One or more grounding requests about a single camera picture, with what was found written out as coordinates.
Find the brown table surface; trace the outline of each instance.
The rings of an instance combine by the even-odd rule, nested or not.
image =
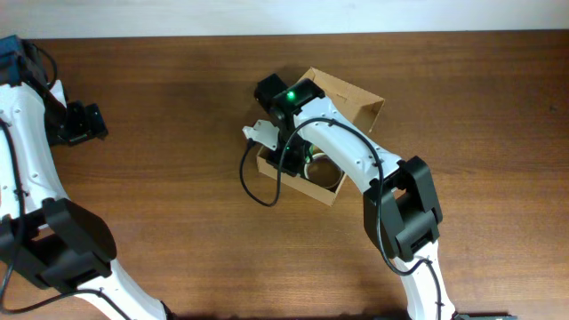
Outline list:
[[[119,260],[180,315],[333,316],[405,309],[347,181],[333,207],[241,189],[241,129],[278,72],[316,67],[387,99],[372,138],[430,166],[440,263],[462,312],[566,319],[569,32],[37,41],[70,99],[97,102],[104,142],[52,149],[61,181],[114,233]],[[264,199],[275,182],[247,159]],[[15,276],[11,307],[47,298]],[[71,299],[14,319],[104,319]]]

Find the wooden table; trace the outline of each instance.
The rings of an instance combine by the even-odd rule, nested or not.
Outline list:
[[[569,33],[174,37],[37,41],[70,99],[97,102],[104,142],[52,150],[70,197],[114,232],[119,259],[180,315],[333,316],[405,309],[349,181],[333,207],[291,188],[241,189],[252,98],[308,67],[387,99],[373,139],[429,164],[440,261],[462,312],[566,319]],[[275,182],[247,160],[264,199]],[[40,292],[14,277],[11,307]],[[104,319],[72,299],[14,319]]]

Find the cardboard box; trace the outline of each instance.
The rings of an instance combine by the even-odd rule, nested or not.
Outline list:
[[[337,77],[330,76],[316,68],[310,68],[309,71],[301,77],[301,79],[304,78],[311,79],[322,88],[326,92],[326,95],[333,101],[336,108],[346,119],[354,124],[357,129],[363,133],[372,131],[379,117],[381,107],[383,107],[383,103],[385,102],[382,97],[342,81]],[[257,167],[259,172],[276,179],[276,169],[271,164],[268,164],[266,160],[269,151],[269,149],[264,147],[259,150],[257,154]],[[322,188],[302,178],[300,175],[291,177],[283,173],[281,181],[285,185],[295,188],[308,196],[312,196],[324,204],[332,205],[345,179],[346,174],[344,173],[338,186],[332,190]]]

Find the white backdrop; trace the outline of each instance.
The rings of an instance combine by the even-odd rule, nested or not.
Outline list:
[[[569,28],[569,0],[0,0],[0,36]]]

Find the cable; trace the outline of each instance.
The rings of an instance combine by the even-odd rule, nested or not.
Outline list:
[[[47,58],[50,61],[50,63],[52,63],[53,79],[47,84],[47,87],[51,90],[55,85],[55,82],[57,81],[57,63],[55,62],[55,59],[49,53],[47,53],[46,50],[38,46],[36,46],[36,48],[38,51],[44,54],[45,58]]]
[[[251,142],[254,145],[254,141],[250,140],[247,143],[247,150],[244,153],[243,159],[241,160],[241,170],[240,170],[240,174],[241,174],[241,182],[245,188],[245,192],[247,192],[247,194],[253,198],[253,200],[257,201],[260,204],[266,205],[266,206],[273,206],[276,204],[276,202],[278,201],[279,195],[280,195],[280,186],[281,186],[281,174],[282,174],[282,170],[283,170],[283,163],[285,160],[285,153],[286,150],[288,149],[291,141],[293,140],[294,136],[296,134],[298,134],[298,132],[304,128],[305,126],[312,124],[312,123],[316,123],[316,122],[324,122],[324,123],[328,123],[328,125],[332,126],[332,125],[337,125],[340,128],[354,134],[356,137],[358,137],[371,151],[372,156],[373,156],[373,160],[375,161],[378,167],[378,171],[380,174],[379,177],[379,181],[378,181],[378,200],[377,200],[377,220],[376,220],[376,229],[377,229],[377,242],[378,242],[378,247],[380,249],[380,253],[381,253],[381,257],[383,258],[383,261],[385,262],[385,264],[388,265],[388,267],[391,269],[391,271],[393,271],[395,274],[397,274],[398,276],[409,276],[411,275],[413,272],[415,272],[415,270],[417,270],[417,268],[419,268],[421,266],[421,264],[425,263],[429,270],[431,270],[431,275],[433,276],[433,279],[435,281],[435,287],[437,288],[437,305],[438,305],[438,311],[437,311],[437,319],[440,320],[441,319],[441,307],[442,307],[442,302],[441,302],[441,290],[440,290],[440,284],[438,282],[438,278],[437,278],[437,274],[435,273],[435,270],[432,268],[432,266],[430,266],[430,264],[432,264],[432,261],[429,259],[421,259],[419,260],[415,265],[413,265],[409,270],[407,271],[402,271],[399,270],[398,268],[396,268],[393,263],[389,260],[387,254],[385,253],[385,249],[383,248],[383,241],[381,239],[381,199],[383,197],[383,182],[385,180],[385,176],[384,176],[384,172],[383,172],[383,167],[381,166],[381,160],[380,157],[377,154],[377,151],[375,150],[375,147],[372,145],[372,143],[359,131],[353,129],[350,126],[347,126],[345,124],[339,123],[338,121],[334,120],[334,119],[329,119],[329,118],[325,118],[325,117],[316,117],[316,118],[312,118],[309,119],[305,122],[303,122],[302,124],[300,124],[299,126],[296,127],[296,129],[293,131],[293,133],[291,133],[291,136],[289,137],[289,139],[286,141],[286,143],[284,144],[283,147],[283,152],[281,153],[281,157],[280,157],[280,161],[278,162],[278,167],[276,168],[276,195],[275,195],[275,199],[273,200],[272,203],[270,204],[266,204],[264,202],[262,202],[261,200],[259,200],[257,197],[255,197],[254,195],[251,194],[251,192],[249,192],[249,190],[246,188],[246,186],[244,185],[244,181],[243,181],[243,163],[244,163],[244,159],[247,156],[247,153],[249,152],[249,149],[252,148]]]
[[[24,218],[23,218],[24,214],[26,212],[26,207],[25,207],[25,202],[24,202],[25,201],[25,199],[24,199],[25,191],[24,191],[22,184],[21,184],[20,170],[18,168],[18,158],[16,157],[16,148],[14,147],[12,136],[10,134],[10,131],[8,130],[8,124],[6,122],[4,122],[4,120],[2,120],[2,119],[0,119],[0,127],[2,128],[2,131],[4,131],[6,141],[8,142],[8,149],[10,149],[10,158],[12,159],[12,170],[13,170],[13,175],[14,175],[14,182],[16,183],[15,193],[18,197],[18,203],[20,206],[20,213],[18,216],[20,218],[20,220],[18,221],[18,230],[16,231],[16,237],[15,237],[15,241],[14,241],[14,248],[13,248],[13,252],[12,252],[12,257],[8,261],[8,268],[6,269],[6,273],[4,274],[4,279],[2,281],[2,284],[0,284],[0,313],[2,313],[3,315],[20,315],[20,314],[27,313],[27,312],[39,309],[41,307],[47,306],[53,302],[63,300],[67,297],[75,296],[77,294],[94,294],[97,297],[104,299],[109,304],[109,306],[112,307],[125,320],[131,320],[131,318],[129,318],[126,315],[126,313],[123,310],[121,310],[121,308],[119,308],[115,304],[115,302],[113,302],[109,297],[107,297],[102,292],[99,292],[96,290],[91,290],[91,289],[74,290],[72,292],[62,293],[60,295],[57,295],[57,296],[52,297],[50,299],[38,302],[32,306],[25,307],[25,308],[19,308],[19,309],[11,310],[11,309],[8,309],[4,306],[4,296],[5,296],[6,290],[8,288],[8,283],[10,283],[10,279],[11,279],[12,273],[14,271],[14,265],[15,265],[16,259],[18,258],[18,253],[20,252],[20,248],[21,248],[21,245],[23,243],[24,235],[26,234],[26,226],[25,226]]]

